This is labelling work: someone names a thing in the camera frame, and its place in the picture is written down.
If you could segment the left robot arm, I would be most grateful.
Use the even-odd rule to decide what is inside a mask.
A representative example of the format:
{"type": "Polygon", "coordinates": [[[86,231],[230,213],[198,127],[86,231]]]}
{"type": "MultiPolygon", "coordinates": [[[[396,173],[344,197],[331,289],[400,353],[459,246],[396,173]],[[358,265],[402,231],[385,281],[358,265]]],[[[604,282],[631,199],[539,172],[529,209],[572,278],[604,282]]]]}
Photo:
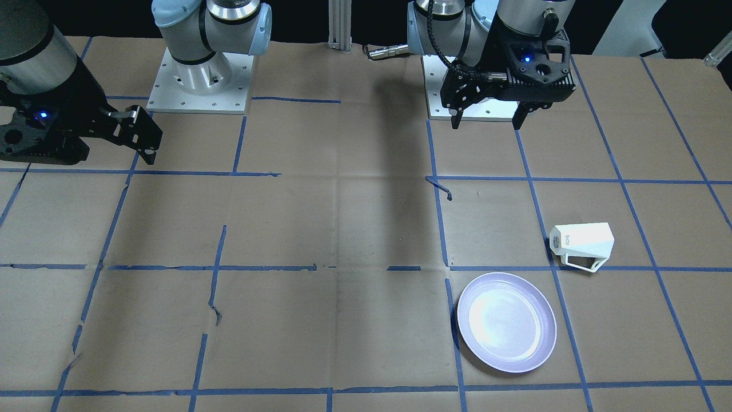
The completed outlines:
{"type": "Polygon", "coordinates": [[[407,7],[412,54],[446,68],[439,92],[457,129],[471,105],[515,101],[512,125],[573,94],[564,24],[573,1],[413,1],[407,7]]]}

